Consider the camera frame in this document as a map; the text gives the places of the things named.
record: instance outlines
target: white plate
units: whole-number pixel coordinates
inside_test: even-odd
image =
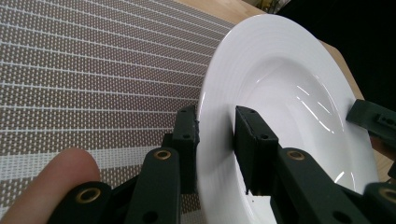
[[[220,43],[198,106],[198,189],[208,223],[275,223],[268,197],[245,195],[233,148],[236,105],[257,110],[282,147],[309,152],[338,184],[377,181],[367,132],[345,121],[355,101],[325,48],[275,15],[236,25]]]

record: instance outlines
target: wooden table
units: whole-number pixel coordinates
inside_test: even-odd
[[[265,12],[249,5],[241,0],[175,0],[179,3],[185,4],[189,7],[196,8],[207,14],[218,17],[225,21],[237,24],[238,22],[256,15],[263,14]],[[332,55],[334,60],[337,62],[341,71],[344,73],[347,82],[349,83],[355,97],[363,99],[361,90],[358,87],[355,79],[353,78],[344,57],[341,55],[338,49],[321,42],[327,51]],[[387,173],[392,165],[392,161],[382,154],[374,150],[376,167],[380,181],[386,181],[389,179]]]

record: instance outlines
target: fingertip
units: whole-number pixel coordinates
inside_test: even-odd
[[[99,180],[99,168],[89,152],[76,147],[65,149],[32,181],[1,223],[46,223],[70,189]]]

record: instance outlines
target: striped placemat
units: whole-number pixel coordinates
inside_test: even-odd
[[[0,1],[0,216],[61,150],[116,187],[196,105],[232,24],[171,0]],[[197,195],[182,223],[203,223]]]

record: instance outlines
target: white stripe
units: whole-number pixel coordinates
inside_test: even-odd
[[[34,33],[39,33],[39,34],[41,34],[41,35],[52,35],[52,36],[60,37],[60,38],[63,38],[63,39],[76,40],[76,41],[79,41],[79,42],[88,43],[88,44],[93,44],[93,45],[98,45],[98,46],[102,46],[102,47],[107,47],[107,48],[112,48],[112,49],[119,49],[119,50],[126,50],[126,51],[130,51],[130,52],[134,52],[134,53],[146,54],[146,55],[149,55],[149,56],[152,56],[152,57],[165,58],[165,59],[169,59],[169,60],[173,60],[173,61],[177,61],[177,62],[192,63],[192,64],[195,64],[195,65],[200,65],[200,66],[207,67],[207,64],[204,64],[204,63],[190,62],[190,61],[186,61],[186,60],[181,60],[181,59],[172,58],[172,57],[168,57],[168,56],[163,56],[163,55],[159,55],[159,54],[153,54],[153,53],[149,53],[149,52],[145,52],[145,51],[140,51],[140,50],[135,50],[135,49],[120,48],[120,47],[117,47],[117,46],[112,46],[112,45],[107,45],[107,44],[96,43],[96,42],[92,42],[92,41],[89,41],[89,40],[82,40],[82,39],[78,39],[78,38],[74,38],[74,37],[70,37],[70,36],[56,35],[56,34],[52,34],[52,33],[48,33],[48,32],[37,31],[37,30],[25,28],[25,27],[10,25],[10,24],[7,24],[7,23],[1,23],[1,22],[0,22],[0,25],[4,25],[4,26],[6,26],[6,27],[16,28],[16,29],[23,30],[23,31],[30,31],[30,32],[34,32]]]
[[[146,154],[156,148],[127,147],[88,150],[99,169],[117,168],[143,163]],[[0,180],[37,176],[58,152],[0,156]]]
[[[53,49],[42,49],[42,48],[31,47],[31,46],[26,46],[26,45],[21,45],[21,44],[14,44],[14,43],[11,43],[11,42],[0,41],[0,45],[5,45],[5,46],[9,45],[9,46],[14,46],[14,47],[18,47],[18,48],[43,50],[43,51],[50,52],[50,53],[64,54],[64,55],[68,55],[68,56],[87,58],[87,59],[92,59],[92,60],[104,61],[104,62],[108,62],[108,63],[128,64],[128,65],[133,65],[133,66],[138,66],[138,67],[145,67],[145,68],[157,69],[157,70],[162,70],[162,71],[167,71],[167,72],[175,72],[175,73],[180,73],[180,74],[185,74],[185,75],[203,77],[203,75],[189,73],[189,72],[182,72],[182,71],[177,71],[177,70],[173,70],[173,69],[154,67],[154,66],[143,65],[143,64],[139,64],[139,63],[126,63],[126,62],[122,62],[122,61],[116,61],[116,60],[110,60],[110,59],[104,59],[104,58],[95,58],[95,57],[91,57],[91,56],[87,56],[87,55],[69,53],[69,52],[64,52],[64,51],[60,51],[60,50],[53,50]]]
[[[17,11],[17,12],[21,12],[21,13],[24,13],[24,14],[28,14],[28,15],[31,15],[31,16],[37,16],[39,18],[44,18],[44,19],[50,20],[50,21],[58,21],[58,22],[61,22],[61,23],[66,23],[66,24],[69,24],[69,25],[74,25],[74,26],[77,26],[77,27],[82,27],[82,28],[85,28],[85,29],[102,32],[102,33],[105,33],[105,34],[116,35],[116,36],[121,36],[121,37],[129,38],[129,39],[139,40],[139,41],[150,43],[150,44],[153,44],[153,45],[158,45],[158,46],[162,46],[162,47],[169,48],[169,49],[177,49],[177,50],[181,50],[181,51],[185,51],[185,52],[193,53],[193,54],[198,54],[198,55],[205,56],[205,57],[212,57],[212,55],[203,54],[203,53],[195,52],[195,51],[188,50],[188,49],[180,49],[180,48],[177,48],[177,47],[168,46],[168,45],[161,44],[161,43],[156,43],[156,42],[149,41],[149,40],[146,40],[146,39],[137,38],[137,37],[134,37],[134,36],[117,34],[117,33],[109,32],[109,31],[106,31],[106,30],[101,30],[101,29],[98,29],[98,28],[77,24],[77,23],[74,23],[74,22],[71,22],[71,21],[62,21],[62,20],[59,20],[59,19],[55,19],[55,18],[52,18],[52,17],[35,14],[35,13],[32,13],[32,12],[28,12],[28,11],[25,11],[25,10],[20,10],[20,9],[17,9],[17,8],[12,8],[12,7],[7,7],[7,6],[0,6],[0,7],[8,9],[8,10],[12,10],[12,11]]]
[[[320,102],[318,102],[318,104],[319,104],[324,110],[326,110],[327,113],[329,113],[330,115],[332,115],[332,113],[331,113],[323,104],[321,104]]]
[[[201,210],[181,215],[181,224],[205,224],[204,214]]]
[[[213,21],[205,20],[204,18],[195,16],[195,15],[193,15],[193,14],[190,14],[190,13],[188,13],[188,12],[179,10],[179,9],[177,9],[177,8],[174,8],[174,7],[169,7],[168,5],[162,4],[162,3],[161,3],[160,1],[158,1],[158,0],[154,0],[154,1],[153,1],[153,0],[149,0],[149,1],[152,2],[152,3],[158,4],[158,5],[161,5],[161,6],[163,6],[163,7],[172,8],[172,9],[175,10],[175,11],[181,12],[181,13],[186,14],[186,15],[189,15],[189,16],[192,16],[192,17],[194,17],[195,19],[198,19],[198,20],[200,20],[200,21],[207,21],[207,22],[210,22],[210,23],[215,24],[215,25],[217,25],[217,26],[221,26],[221,27],[223,27],[223,28],[226,28],[226,29],[230,30],[230,27],[223,26],[223,25],[218,24],[218,23],[215,23],[215,22],[213,22]]]
[[[306,95],[309,95],[309,93],[307,91],[305,91],[303,88],[301,88],[300,86],[297,86],[298,89],[300,89],[300,91],[303,91]]]
[[[103,129],[8,129],[0,130],[0,133],[69,133],[69,132],[129,132],[129,131],[170,131],[173,128],[103,128]]]
[[[177,30],[179,30],[179,31],[183,31],[183,32],[186,32],[186,33],[189,33],[189,34],[193,34],[193,35],[198,35],[198,36],[203,37],[203,38],[206,38],[206,39],[211,39],[211,40],[219,41],[219,39],[212,38],[212,37],[209,37],[209,36],[207,36],[207,35],[201,35],[201,34],[199,34],[199,33],[195,33],[195,32],[189,31],[189,30],[181,29],[181,28],[179,28],[179,27],[176,27],[176,26],[173,26],[173,25],[164,23],[164,22],[155,21],[155,20],[152,20],[152,19],[149,19],[149,18],[146,18],[146,17],[139,16],[139,15],[137,15],[137,14],[132,14],[132,13],[130,13],[130,12],[126,12],[126,11],[119,10],[119,9],[117,9],[117,8],[114,8],[114,7],[108,7],[108,6],[101,5],[101,4],[98,4],[98,3],[95,3],[95,2],[91,2],[91,1],[87,1],[87,0],[85,0],[85,2],[89,2],[89,3],[94,4],[94,5],[97,5],[97,6],[99,6],[99,7],[105,7],[105,8],[107,8],[107,9],[111,9],[111,10],[114,10],[114,11],[117,11],[117,12],[120,12],[120,13],[123,13],[123,14],[127,14],[127,15],[130,15],[130,16],[133,16],[133,17],[137,17],[137,18],[143,19],[143,20],[152,21],[152,22],[158,23],[158,24],[163,25],[163,26],[172,27],[172,28],[177,29]]]
[[[8,208],[9,207],[0,207],[0,218],[2,218],[6,214]]]
[[[149,80],[149,79],[143,79],[143,78],[135,78],[135,77],[117,77],[117,76],[107,75],[107,74],[81,72],[81,71],[62,69],[62,68],[41,67],[41,66],[37,66],[37,65],[23,64],[23,63],[0,62],[0,65],[1,64],[11,65],[11,66],[28,67],[28,68],[35,68],[35,69],[44,69],[44,70],[50,70],[50,71],[56,71],[56,72],[76,73],[76,74],[82,74],[82,75],[87,75],[87,76],[113,77],[113,78],[126,79],[126,80],[136,80],[136,81],[144,81],[144,82],[152,82],[152,83],[165,84],[165,85],[173,85],[173,86],[182,86],[182,87],[190,87],[190,88],[201,89],[200,86],[192,86],[192,85],[185,85],[185,84],[178,84],[178,83],[171,83],[171,82],[155,81],[155,80]]]
[[[114,92],[114,91],[76,90],[76,89],[70,89],[70,88],[64,88],[64,87],[34,86],[34,85],[25,85],[25,84],[5,83],[4,81],[1,83],[1,85],[2,86],[10,86],[10,87],[30,88],[30,89],[35,88],[35,89],[55,90],[55,91],[79,91],[79,92],[89,92],[89,93],[102,93],[102,94],[128,95],[128,96],[142,96],[142,97],[153,97],[153,98],[163,98],[163,99],[173,99],[173,100],[186,100],[186,101],[196,101],[196,100],[198,100],[198,99],[181,98],[181,97],[174,97],[174,96],[146,95],[146,94]]]
[[[109,19],[109,18],[106,18],[106,17],[97,16],[97,15],[91,14],[89,12],[80,11],[80,10],[73,9],[73,8],[70,8],[70,7],[64,7],[64,6],[61,6],[59,4],[49,3],[49,2],[42,1],[42,0],[37,0],[37,1],[45,3],[45,4],[49,4],[49,5],[52,5],[52,6],[68,9],[70,11],[81,13],[83,15],[88,15],[88,16],[91,16],[91,17],[94,17],[94,18],[98,18],[98,19],[101,19],[101,20],[104,20],[104,21],[112,21],[112,22],[115,22],[115,23],[118,23],[118,24],[126,25],[126,26],[129,26],[129,27],[134,27],[134,28],[139,29],[139,30],[152,32],[152,33],[154,33],[156,35],[165,35],[165,36],[168,36],[168,37],[172,37],[172,38],[175,38],[175,39],[178,39],[178,40],[181,40],[181,41],[186,41],[186,42],[189,42],[189,43],[192,43],[192,44],[200,45],[200,46],[203,46],[203,47],[206,47],[206,48],[210,48],[210,49],[215,49],[216,48],[216,47],[211,47],[211,46],[208,46],[208,45],[205,45],[205,44],[196,43],[196,42],[194,42],[192,40],[183,39],[183,38],[180,38],[180,37],[177,37],[177,36],[174,36],[174,35],[167,35],[167,34],[164,34],[164,33],[158,32],[158,31],[152,31],[152,30],[146,29],[144,27],[135,26],[133,24],[129,24],[129,23],[126,23],[126,22],[115,21],[113,19]]]
[[[96,108],[73,108],[73,107],[44,107],[29,105],[0,105],[6,109],[33,109],[33,110],[65,110],[65,111],[89,111],[89,112],[119,112],[119,113],[145,113],[145,114],[176,114],[174,111],[148,111],[148,110],[121,110],[121,109],[96,109]]]
[[[202,25],[195,24],[195,23],[193,23],[193,22],[183,21],[182,19],[179,19],[179,18],[177,18],[177,17],[174,17],[174,16],[172,16],[172,15],[168,15],[168,14],[165,14],[165,13],[161,13],[160,11],[153,10],[153,9],[151,9],[151,8],[148,8],[148,7],[142,7],[142,6],[139,6],[138,4],[134,4],[134,3],[132,3],[132,2],[126,2],[126,1],[124,1],[124,0],[120,0],[120,1],[123,2],[123,3],[129,4],[129,5],[133,5],[133,6],[136,6],[136,7],[141,7],[141,8],[143,8],[143,9],[145,9],[145,10],[148,10],[148,11],[151,11],[151,12],[153,12],[153,13],[157,13],[157,14],[163,15],[163,16],[165,16],[165,17],[172,18],[172,19],[174,19],[174,20],[176,20],[176,21],[186,22],[186,23],[188,23],[188,24],[190,24],[190,25],[198,26],[198,27],[203,28],[203,29],[206,29],[206,30],[208,30],[208,31],[211,31],[211,32],[214,32],[214,33],[218,33],[218,34],[220,34],[220,35],[226,35],[226,34],[224,34],[224,33],[222,33],[222,32],[209,29],[209,28],[207,28],[207,27],[204,27],[204,26],[202,26]]]

